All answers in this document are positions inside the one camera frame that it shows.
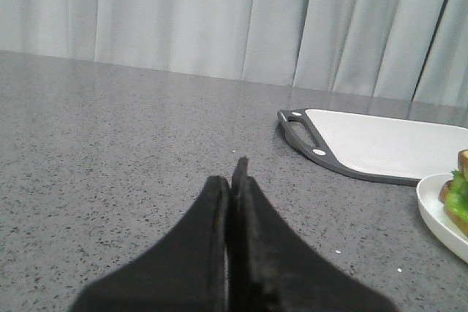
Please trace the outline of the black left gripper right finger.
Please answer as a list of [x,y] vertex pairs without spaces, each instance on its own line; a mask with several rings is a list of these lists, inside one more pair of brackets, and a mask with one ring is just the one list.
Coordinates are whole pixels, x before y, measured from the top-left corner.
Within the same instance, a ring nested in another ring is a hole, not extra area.
[[227,219],[230,311],[396,311],[310,248],[238,160]]

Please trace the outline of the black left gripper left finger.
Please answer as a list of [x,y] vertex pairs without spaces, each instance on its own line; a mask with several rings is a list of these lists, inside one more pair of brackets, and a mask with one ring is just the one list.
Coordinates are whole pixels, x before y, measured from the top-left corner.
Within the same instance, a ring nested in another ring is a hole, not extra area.
[[182,219],[135,261],[88,285],[72,311],[223,311],[229,185],[208,177]]

